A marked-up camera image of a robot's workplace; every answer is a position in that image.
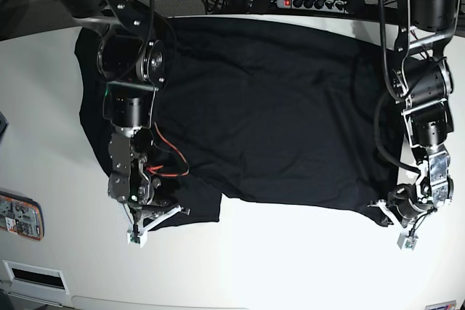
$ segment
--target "power strip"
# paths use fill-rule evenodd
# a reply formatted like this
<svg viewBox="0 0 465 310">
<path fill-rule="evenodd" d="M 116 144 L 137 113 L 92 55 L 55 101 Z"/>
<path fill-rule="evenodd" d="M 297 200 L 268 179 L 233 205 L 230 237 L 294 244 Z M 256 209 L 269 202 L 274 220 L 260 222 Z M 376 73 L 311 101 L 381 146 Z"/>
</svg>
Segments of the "power strip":
<svg viewBox="0 0 465 310">
<path fill-rule="evenodd" d="M 276 6 L 280 9 L 335 12 L 336 14 L 347 13 L 345 0 L 276 0 Z"/>
</svg>

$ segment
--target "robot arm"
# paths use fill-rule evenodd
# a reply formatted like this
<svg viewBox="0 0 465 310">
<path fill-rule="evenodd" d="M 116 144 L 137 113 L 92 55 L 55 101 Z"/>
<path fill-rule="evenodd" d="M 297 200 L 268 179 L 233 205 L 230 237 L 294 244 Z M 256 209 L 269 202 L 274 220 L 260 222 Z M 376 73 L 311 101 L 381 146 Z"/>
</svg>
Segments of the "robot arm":
<svg viewBox="0 0 465 310">
<path fill-rule="evenodd" d="M 155 165 L 155 130 L 163 136 L 155 125 L 154 102 L 166 76 L 164 45 L 153 29 L 153 0 L 151 11 L 139 11 L 128 0 L 60 1 L 81 26 L 101 36 L 96 63 L 106 84 L 103 117 L 113 124 L 108 195 L 126 214 L 129 209 L 128 242 L 142 246 L 150 229 L 176 213 L 189 214 L 159 190 L 165 178 L 187 174 L 188 164 L 182 173 L 169 175 Z"/>
<path fill-rule="evenodd" d="M 393 224 L 403 228 L 411 225 L 408 233 L 401 234 L 399 246 L 413 249 L 420 218 L 449 203 L 453 196 L 450 156 L 444 146 L 453 131 L 448 104 L 453 79 L 444 48 L 456 31 L 460 0 L 397 0 L 397 8 L 400 25 L 388 90 L 399 107 L 417 167 L 401 165 L 418 177 L 414 184 L 397 186 L 387 201 L 376 205 Z M 428 35 L 418 38 L 416 29 Z M 419 54 L 423 59 L 413 58 Z"/>
<path fill-rule="evenodd" d="M 172 197 L 157 196 L 163 177 L 151 171 L 154 101 L 165 84 L 164 46 L 152 29 L 153 0 L 150 12 L 137 11 L 127 0 L 60 1 L 82 26 L 102 36 L 97 67 L 107 84 L 103 114 L 114 125 L 108 148 L 113 161 L 108 194 L 132 213 L 129 240 L 143 243 L 149 230 L 143 225 L 146 218 L 153 221 L 151 228 L 177 212 L 188 213 Z M 387 200 L 374 205 L 394 225 L 404 229 L 412 226 L 410 233 L 401 237 L 400 245 L 413 248 L 419 219 L 449 202 L 453 195 L 450 157 L 444 147 L 453 131 L 448 104 L 453 80 L 443 52 L 455 33 L 460 0 L 397 1 L 400 27 L 389 69 L 385 62 L 385 79 L 416 159 L 416 167 L 401 166 L 416 172 L 418 178 L 414 184 L 396 187 Z M 415 29 L 430 35 L 415 38 Z M 431 54 L 422 60 L 413 58 L 422 52 Z M 388 96 L 380 100 L 378 110 Z M 398 164 L 388 154 L 385 157 Z"/>
</svg>

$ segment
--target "air vent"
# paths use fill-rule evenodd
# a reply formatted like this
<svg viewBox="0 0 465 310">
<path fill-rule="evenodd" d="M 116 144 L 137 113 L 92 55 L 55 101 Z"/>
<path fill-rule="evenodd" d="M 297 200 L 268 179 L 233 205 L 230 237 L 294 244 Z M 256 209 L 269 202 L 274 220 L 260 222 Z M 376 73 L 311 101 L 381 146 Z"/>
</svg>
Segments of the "air vent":
<svg viewBox="0 0 465 310">
<path fill-rule="evenodd" d="M 39 274 L 37 272 L 27 272 L 26 270 L 15 268 L 12 268 L 12 272 L 16 280 L 65 290 L 65 286 L 60 276 Z"/>
<path fill-rule="evenodd" d="M 61 270 L 14 261 L 3 261 L 3 263 L 12 283 L 11 293 L 55 303 L 62 303 L 69 294 Z"/>
</svg>

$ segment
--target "screw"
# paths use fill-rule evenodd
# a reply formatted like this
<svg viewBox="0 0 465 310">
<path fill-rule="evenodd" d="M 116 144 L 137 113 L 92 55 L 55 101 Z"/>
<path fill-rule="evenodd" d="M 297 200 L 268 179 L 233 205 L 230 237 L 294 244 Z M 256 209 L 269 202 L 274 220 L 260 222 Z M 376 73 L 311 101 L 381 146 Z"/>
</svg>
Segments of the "screw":
<svg viewBox="0 0 465 310">
<path fill-rule="evenodd" d="M 161 180 L 159 178 L 154 178 L 152 180 L 152 185 L 155 189 L 159 188 L 161 186 Z"/>
<path fill-rule="evenodd" d="M 161 52 L 157 53 L 156 57 L 152 58 L 151 64 L 152 64 L 152 69 L 157 69 L 158 67 L 161 66 L 161 63 L 163 62 L 163 55 Z"/>
</svg>

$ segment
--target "electrical cable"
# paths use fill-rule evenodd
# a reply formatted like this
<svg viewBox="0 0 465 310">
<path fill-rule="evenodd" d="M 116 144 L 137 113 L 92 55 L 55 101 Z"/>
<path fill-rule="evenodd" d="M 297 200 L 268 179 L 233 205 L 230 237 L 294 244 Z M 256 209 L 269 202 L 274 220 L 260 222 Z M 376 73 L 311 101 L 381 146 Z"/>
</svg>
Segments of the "electrical cable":
<svg viewBox="0 0 465 310">
<path fill-rule="evenodd" d="M 137 56 L 136 56 L 136 59 L 134 60 L 134 62 L 127 69 L 125 69 L 124 72 L 122 72 L 121 74 L 118 74 L 115 77 L 106 78 L 104 76 L 98 76 L 98 79 L 100 81 L 108 83 L 110 81 L 115 81 L 115 80 L 118 80 L 120 78 L 123 78 L 124 76 L 129 74 L 134 69 L 137 62 L 143 58 L 143 56 L 145 54 L 145 49 L 147 48 L 147 46 L 148 46 L 148 44 L 149 44 L 149 42 L 150 42 L 150 40 L 152 38 L 153 19 L 155 18 L 155 0 L 149 0 L 149 8 L 150 8 L 150 14 L 149 14 L 149 19 L 148 19 L 148 23 L 147 23 L 147 35 L 144 38 L 144 40 L 142 42 L 142 45 L 140 46 L 139 50 L 137 51 Z"/>
<path fill-rule="evenodd" d="M 222 3 L 220 3 L 220 0 L 201 0 L 201 1 L 205 9 L 205 15 L 215 12 L 216 10 L 220 9 L 219 6 L 223 7 L 225 5 L 225 0 L 221 0 Z"/>
<path fill-rule="evenodd" d="M 379 130 L 379 118 L 381 115 L 381 108 L 383 107 L 383 104 L 386 102 L 388 96 L 389 96 L 388 92 L 387 91 L 384 92 L 382 96 L 379 98 L 378 103 L 376 104 L 376 108 L 375 108 L 373 128 L 374 128 L 374 134 L 375 134 L 376 149 L 379 151 L 381 156 L 385 160 L 389 161 L 392 165 L 395 165 L 399 168 L 403 168 L 406 171 L 414 172 L 415 174 L 421 174 L 419 168 L 402 163 L 398 159 L 394 158 L 391 154 L 389 154 L 386 148 L 384 148 L 384 145 L 381 141 L 381 132 Z"/>
<path fill-rule="evenodd" d="M 415 30 L 411 30 L 410 33 L 412 33 L 412 36 L 415 38 L 415 40 L 418 40 L 418 36 L 416 36 L 416 33 L 415 33 Z M 426 58 L 429 58 L 429 53 L 428 51 L 426 50 L 426 48 L 424 46 L 423 47 L 423 50 L 424 50 L 424 53 L 426 54 L 426 56 L 424 56 L 423 52 L 421 53 L 421 56 L 426 59 Z"/>
<path fill-rule="evenodd" d="M 394 88 L 392 87 L 391 81 L 389 79 L 389 68 L 387 67 L 386 18 L 384 17 L 384 0 L 378 0 L 378 8 L 379 8 L 379 38 L 381 40 L 381 59 L 382 59 L 384 83 L 386 84 L 387 91 L 389 92 L 391 97 L 395 101 L 401 102 L 402 99 L 395 93 Z"/>
<path fill-rule="evenodd" d="M 160 129 L 158 128 L 158 125 L 154 123 L 155 130 L 157 131 L 158 136 L 161 138 L 163 142 L 165 142 L 170 148 L 172 148 L 178 156 L 182 159 L 184 164 L 186 165 L 186 170 L 182 172 L 181 174 L 164 174 L 161 172 L 158 172 L 158 170 L 161 170 L 164 165 L 158 165 L 158 166 L 151 166 L 147 167 L 147 171 L 149 171 L 151 174 L 154 174 L 156 176 L 164 177 L 164 178 L 176 178 L 176 177 L 182 177 L 182 176 L 187 176 L 190 171 L 189 163 L 187 162 L 186 158 L 184 155 L 177 149 L 168 139 L 166 139 L 163 134 L 161 134 Z"/>
<path fill-rule="evenodd" d="M 408 233 L 408 236 L 409 237 L 412 237 L 412 236 L 415 236 L 415 232 L 419 229 L 419 227 L 423 224 L 424 220 L 427 218 L 427 216 L 429 216 L 431 213 L 434 213 L 436 212 L 437 209 L 435 207 L 433 208 L 430 208 L 426 213 L 423 213 L 422 215 L 416 217 L 416 220 L 415 222 L 413 223 L 413 227 L 412 229 L 410 230 L 410 232 Z"/>
</svg>

